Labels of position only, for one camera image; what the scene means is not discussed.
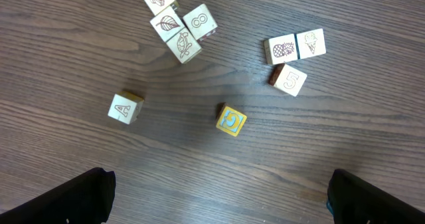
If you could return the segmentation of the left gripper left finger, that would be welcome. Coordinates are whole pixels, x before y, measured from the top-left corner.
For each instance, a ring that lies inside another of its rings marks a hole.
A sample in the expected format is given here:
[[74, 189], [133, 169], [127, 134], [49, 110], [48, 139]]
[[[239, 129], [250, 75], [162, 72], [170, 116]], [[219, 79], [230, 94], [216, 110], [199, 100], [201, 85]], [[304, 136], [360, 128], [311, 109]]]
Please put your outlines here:
[[1, 223], [105, 223], [116, 190], [113, 171], [93, 168], [1, 214]]

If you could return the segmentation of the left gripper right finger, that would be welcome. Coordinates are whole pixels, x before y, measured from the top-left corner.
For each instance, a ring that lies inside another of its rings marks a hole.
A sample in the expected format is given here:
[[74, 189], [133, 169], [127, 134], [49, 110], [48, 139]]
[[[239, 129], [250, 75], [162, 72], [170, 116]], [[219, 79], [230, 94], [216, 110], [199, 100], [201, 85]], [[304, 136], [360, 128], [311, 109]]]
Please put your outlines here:
[[344, 169], [333, 172], [326, 207], [335, 224], [424, 224], [424, 212]]

